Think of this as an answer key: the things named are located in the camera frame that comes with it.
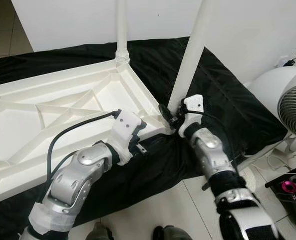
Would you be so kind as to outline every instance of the fan grille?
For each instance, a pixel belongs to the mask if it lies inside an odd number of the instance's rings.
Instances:
[[[283,124],[296,134],[296,87],[287,91],[280,99],[279,116]]]

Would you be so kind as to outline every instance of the black connector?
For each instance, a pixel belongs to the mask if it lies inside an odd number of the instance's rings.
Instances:
[[[296,62],[292,59],[292,60],[289,60],[287,61],[283,66],[286,67],[286,66],[293,66]]]

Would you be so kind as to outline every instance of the person's shoe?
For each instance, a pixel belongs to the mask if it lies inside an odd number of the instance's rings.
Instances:
[[[153,230],[153,240],[192,240],[192,238],[181,228],[166,226],[165,228],[157,226]]]
[[[113,240],[113,236],[110,229],[105,227],[102,223],[96,222],[86,240]]]

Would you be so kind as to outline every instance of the power cord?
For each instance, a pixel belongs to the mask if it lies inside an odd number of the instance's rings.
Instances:
[[[53,146],[56,143],[56,141],[62,135],[66,134],[67,132],[69,132],[69,131],[71,131],[73,129],[76,129],[76,128],[80,127],[80,126],[83,126],[83,125],[88,124],[88,123],[91,123],[91,122],[95,122],[97,120],[101,120],[101,119],[107,118],[109,116],[115,116],[118,113],[119,113],[119,111],[112,111],[112,112],[109,112],[107,114],[104,114],[104,115],[101,115],[101,116],[97,116],[97,117],[94,117],[94,118],[91,118],[91,119],[88,119],[88,120],[79,122],[79,123],[77,123],[75,125],[72,125],[72,126],[66,128],[65,130],[63,130],[62,132],[60,132],[57,136],[55,136],[53,138],[53,140],[51,141],[51,143],[49,145],[49,149],[48,149],[48,153],[47,153],[47,180],[46,180],[45,185],[44,185],[43,193],[41,194],[41,197],[38,200],[39,203],[42,202],[42,199],[44,198],[44,196],[46,194],[46,191],[48,190],[48,188],[50,187],[50,184],[51,184],[51,155],[52,155]]]
[[[272,166],[272,164],[270,163],[270,159],[271,158],[276,158],[276,159],[278,159],[280,162],[282,162],[284,165],[281,165],[281,166]],[[292,170],[292,168],[287,164],[287,163],[285,163],[284,161],[283,161],[283,159],[282,158],[280,158],[279,156],[276,156],[276,155],[269,155],[268,157],[267,157],[267,163],[268,163],[268,165],[270,166],[270,168],[272,169],[272,170],[278,170],[279,168],[281,168],[281,167],[287,167],[289,170]]]
[[[296,63],[296,61],[294,61],[294,59],[296,59],[296,57],[293,58],[293,59],[291,59],[291,60],[289,60],[289,61],[287,61],[287,62],[283,65],[283,67],[293,66],[293,65]]]
[[[255,165],[254,163],[251,164],[252,166],[254,166],[256,169],[258,170],[261,170],[261,171],[264,171],[264,172],[269,172],[269,173],[279,173],[279,174],[282,174],[282,175],[296,175],[295,172],[286,172],[286,173],[283,173],[283,172],[280,172],[280,171],[276,171],[276,170],[267,170],[267,169],[263,169],[257,165]]]

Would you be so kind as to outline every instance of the white plastic bracket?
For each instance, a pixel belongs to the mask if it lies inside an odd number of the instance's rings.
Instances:
[[[186,105],[186,109],[189,111],[203,112],[203,97],[202,95],[193,95],[183,100]],[[202,115],[196,113],[186,113],[185,119],[181,127],[179,128],[180,137],[184,138],[185,129],[192,123],[201,124]]]
[[[129,151],[129,146],[131,144],[134,146],[137,144],[139,141],[137,134],[145,126],[146,123],[133,112],[121,111],[112,126],[110,136],[107,140],[107,143],[113,146],[119,154],[119,165],[127,164],[133,157]]]

